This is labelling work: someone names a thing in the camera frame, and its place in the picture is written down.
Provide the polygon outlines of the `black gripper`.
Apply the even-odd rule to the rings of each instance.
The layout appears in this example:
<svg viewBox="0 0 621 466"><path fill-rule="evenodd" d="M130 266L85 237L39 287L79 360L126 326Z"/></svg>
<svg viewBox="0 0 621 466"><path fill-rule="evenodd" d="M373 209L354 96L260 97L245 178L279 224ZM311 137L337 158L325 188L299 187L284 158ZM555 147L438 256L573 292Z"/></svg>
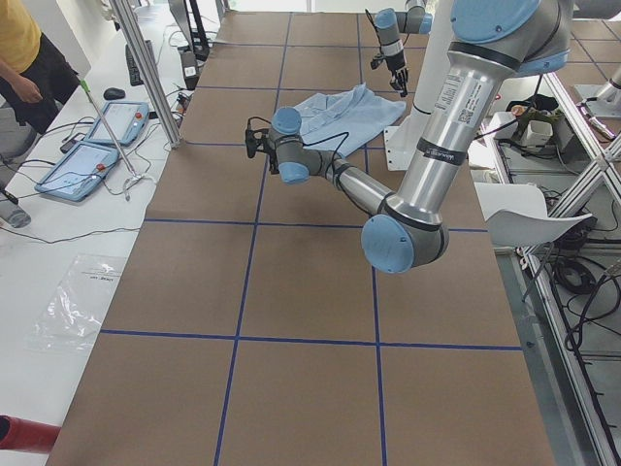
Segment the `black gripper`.
<svg viewBox="0 0 621 466"><path fill-rule="evenodd" d="M409 80L409 69L403 53L386 55L385 62L391 73L390 85L399 93L401 97L408 96L407 83Z"/></svg>
<svg viewBox="0 0 621 466"><path fill-rule="evenodd" d="M278 157L277 157L276 149L272 147L270 144L265 143L264 152L268 155L270 173L278 174L279 168L278 168Z"/></svg>

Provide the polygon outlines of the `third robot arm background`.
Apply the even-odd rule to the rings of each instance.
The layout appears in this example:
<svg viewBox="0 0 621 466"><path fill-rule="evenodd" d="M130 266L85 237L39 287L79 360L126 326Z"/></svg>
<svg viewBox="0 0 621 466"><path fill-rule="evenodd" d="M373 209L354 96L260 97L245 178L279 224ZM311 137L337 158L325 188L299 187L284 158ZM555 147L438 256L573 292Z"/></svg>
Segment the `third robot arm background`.
<svg viewBox="0 0 621 466"><path fill-rule="evenodd" d="M602 85L575 84L579 110L586 117L620 118L620 68Z"/></svg>

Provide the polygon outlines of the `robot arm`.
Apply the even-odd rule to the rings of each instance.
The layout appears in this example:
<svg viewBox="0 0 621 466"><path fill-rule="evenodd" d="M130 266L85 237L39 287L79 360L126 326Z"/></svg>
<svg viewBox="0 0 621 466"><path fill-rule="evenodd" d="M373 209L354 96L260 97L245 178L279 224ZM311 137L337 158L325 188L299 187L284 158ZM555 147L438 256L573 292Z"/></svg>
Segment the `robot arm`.
<svg viewBox="0 0 621 466"><path fill-rule="evenodd" d="M278 109L248 151L262 150L287 184L318 176L369 214L361 244L379 271L404 273L439 259L449 243L440 207L502 83L562 68L569 55L571 1L456 1L445 24L449 69L409 168L392 191L340 157L313 150L301 117Z"/></svg>
<svg viewBox="0 0 621 466"><path fill-rule="evenodd" d="M366 15L378 40L378 53L371 60L370 66L375 70L385 63L391 73L390 86L401 97L406 97L409 68L402 35L429 34L434 17L427 12L425 1L407 1L406 9L401 12L386 8L374 15L366 12Z"/></svg>

